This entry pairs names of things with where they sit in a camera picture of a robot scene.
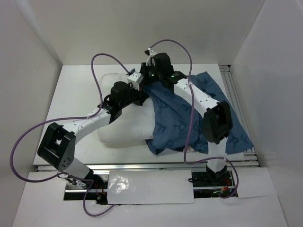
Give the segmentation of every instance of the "white panel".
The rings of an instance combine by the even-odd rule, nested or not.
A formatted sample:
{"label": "white panel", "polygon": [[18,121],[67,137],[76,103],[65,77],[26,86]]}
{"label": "white panel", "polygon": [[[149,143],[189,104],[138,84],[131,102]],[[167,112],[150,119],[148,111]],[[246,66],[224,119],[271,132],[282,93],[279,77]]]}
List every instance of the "white panel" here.
{"label": "white panel", "polygon": [[[89,64],[97,52],[142,62],[143,51],[172,38],[194,63],[231,64],[264,0],[29,0],[64,65]],[[156,48],[187,63],[175,44]],[[101,64],[112,64],[105,59]]]}
{"label": "white panel", "polygon": [[239,198],[276,195],[268,168],[237,168],[237,173],[240,182],[237,189]]}
{"label": "white panel", "polygon": [[[140,65],[126,65],[126,68],[139,70]],[[174,69],[187,74],[189,64],[176,64]],[[218,65],[193,65],[193,75],[205,71],[209,73],[226,95]],[[96,65],[95,72],[98,81],[104,74],[125,73],[120,65]],[[99,102],[98,90],[91,75],[90,66],[63,66],[47,119],[82,116],[95,109]],[[86,136],[77,144],[75,157],[84,164],[183,162],[183,154],[176,151],[166,150],[158,156],[154,155],[149,151],[143,140],[107,145],[100,142],[97,132]],[[205,157],[208,157],[208,155],[198,152],[190,152],[187,155],[187,159],[190,161]],[[47,163],[36,155],[34,164],[45,165]]]}
{"label": "white panel", "polygon": [[266,0],[232,76],[259,160],[268,166],[290,227],[302,226],[303,8]]}
{"label": "white panel", "polygon": [[[42,179],[52,174],[31,173],[30,177]],[[65,181],[58,178],[27,183],[14,227],[287,227],[277,196],[196,199],[191,204],[122,205],[92,218],[84,213],[82,201],[63,201],[64,188]],[[91,213],[108,207],[95,205],[93,201],[86,204]]]}
{"label": "white panel", "polygon": [[193,203],[190,170],[110,171],[107,201],[109,204],[178,204]]}
{"label": "white panel", "polygon": [[[10,227],[25,183],[9,167],[17,138],[46,117],[59,77],[58,65],[22,18],[12,0],[0,1],[0,226]],[[14,164],[27,176],[41,130],[26,136]]]}

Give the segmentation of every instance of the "blue fabric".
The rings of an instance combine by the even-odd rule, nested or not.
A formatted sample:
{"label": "blue fabric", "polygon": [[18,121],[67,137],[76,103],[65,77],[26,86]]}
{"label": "blue fabric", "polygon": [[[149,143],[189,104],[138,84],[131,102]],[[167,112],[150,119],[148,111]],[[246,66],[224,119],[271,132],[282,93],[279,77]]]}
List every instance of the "blue fabric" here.
{"label": "blue fabric", "polygon": [[[200,90],[219,102],[228,102],[220,87],[207,72],[191,76],[191,81]],[[160,82],[155,82],[143,89],[153,100],[155,110],[153,139],[146,140],[150,151],[154,154],[159,154],[166,148],[182,151],[185,147],[189,128],[191,105],[164,88]],[[240,125],[232,107],[231,112],[233,128],[226,144],[227,154],[240,153],[253,148],[252,142]],[[201,132],[202,123],[201,115],[195,110],[194,127],[189,144],[193,149],[207,154],[208,144]]]}

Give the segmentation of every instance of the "pillow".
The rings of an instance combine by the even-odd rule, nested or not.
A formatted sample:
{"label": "pillow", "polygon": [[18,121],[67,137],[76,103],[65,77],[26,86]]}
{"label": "pillow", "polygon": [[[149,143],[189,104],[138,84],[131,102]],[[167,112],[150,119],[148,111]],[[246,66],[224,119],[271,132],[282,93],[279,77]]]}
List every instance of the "pillow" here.
{"label": "pillow", "polygon": [[[103,98],[117,81],[127,83],[125,74],[106,74],[100,80]],[[155,111],[151,98],[142,106],[130,104],[122,110],[122,115],[111,124],[98,129],[98,136],[104,143],[120,143],[132,140],[152,139],[155,128]]]}

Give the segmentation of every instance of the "wall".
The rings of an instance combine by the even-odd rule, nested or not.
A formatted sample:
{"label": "wall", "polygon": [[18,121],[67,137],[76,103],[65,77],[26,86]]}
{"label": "wall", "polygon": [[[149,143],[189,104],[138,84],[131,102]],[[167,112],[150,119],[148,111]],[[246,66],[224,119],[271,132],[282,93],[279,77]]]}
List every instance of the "wall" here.
{"label": "wall", "polygon": [[266,0],[231,70],[289,227],[303,223],[302,63],[302,6],[296,0]]}
{"label": "wall", "polygon": [[[0,226],[14,221],[25,183],[9,167],[17,138],[46,118],[61,66],[43,47],[12,0],[0,1]],[[41,129],[29,134],[16,151],[23,176],[32,169]]]}
{"label": "wall", "polygon": [[[138,64],[154,42],[176,39],[194,63],[231,64],[264,0],[28,0],[64,65],[98,52]],[[157,48],[187,63],[175,44]],[[98,64],[113,64],[101,58]]]}

